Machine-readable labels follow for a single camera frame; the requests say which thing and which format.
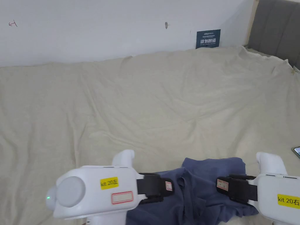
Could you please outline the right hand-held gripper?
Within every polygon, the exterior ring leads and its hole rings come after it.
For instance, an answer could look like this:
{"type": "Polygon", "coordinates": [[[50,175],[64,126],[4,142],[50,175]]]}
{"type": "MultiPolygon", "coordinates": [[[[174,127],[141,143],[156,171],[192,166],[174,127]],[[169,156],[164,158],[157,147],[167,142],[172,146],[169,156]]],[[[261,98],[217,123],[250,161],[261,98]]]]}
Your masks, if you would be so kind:
{"type": "Polygon", "coordinates": [[[274,225],[300,224],[300,178],[287,174],[280,156],[258,152],[259,175],[217,177],[217,192],[252,205],[274,225]]]}

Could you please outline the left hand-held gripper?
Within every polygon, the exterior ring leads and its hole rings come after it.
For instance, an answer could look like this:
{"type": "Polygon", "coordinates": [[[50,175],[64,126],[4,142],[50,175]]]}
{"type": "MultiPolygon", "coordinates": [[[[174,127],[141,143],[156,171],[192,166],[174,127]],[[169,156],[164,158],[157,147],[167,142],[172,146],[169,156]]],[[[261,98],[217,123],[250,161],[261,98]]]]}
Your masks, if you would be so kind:
{"type": "Polygon", "coordinates": [[[162,202],[174,195],[172,179],[158,173],[137,173],[134,151],[116,154],[110,166],[82,166],[56,181],[45,197],[57,219],[86,218],[88,225],[124,225],[129,210],[139,203],[162,202]],[[140,179],[140,194],[137,180],[140,179]]]}

